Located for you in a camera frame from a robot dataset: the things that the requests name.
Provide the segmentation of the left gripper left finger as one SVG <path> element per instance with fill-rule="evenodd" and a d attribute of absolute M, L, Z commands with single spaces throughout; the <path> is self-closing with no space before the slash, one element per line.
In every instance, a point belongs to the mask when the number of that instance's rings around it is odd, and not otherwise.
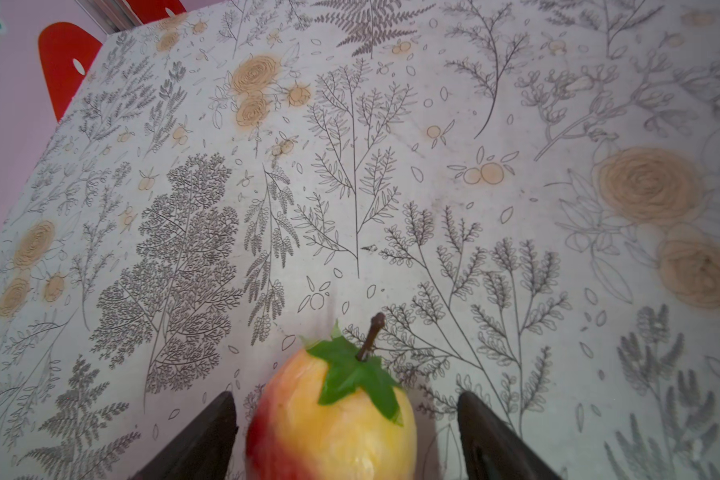
<path fill-rule="evenodd" d="M 224 391 L 131 479 L 225 479 L 238 430 L 233 394 Z"/>

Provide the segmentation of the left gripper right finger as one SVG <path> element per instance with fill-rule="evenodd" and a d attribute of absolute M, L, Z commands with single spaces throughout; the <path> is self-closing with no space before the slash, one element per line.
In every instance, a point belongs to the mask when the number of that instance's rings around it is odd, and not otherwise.
<path fill-rule="evenodd" d="M 475 393 L 459 395 L 457 421 L 470 480 L 561 479 Z"/>

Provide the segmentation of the red yellow fake apple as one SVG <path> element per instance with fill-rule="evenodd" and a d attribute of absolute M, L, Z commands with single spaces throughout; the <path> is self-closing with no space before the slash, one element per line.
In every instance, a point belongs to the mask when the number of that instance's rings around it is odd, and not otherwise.
<path fill-rule="evenodd" d="M 245 440 L 250 479 L 411 479 L 417 424 L 403 387 L 373 353 L 341 333 L 294 354 L 263 389 Z"/>

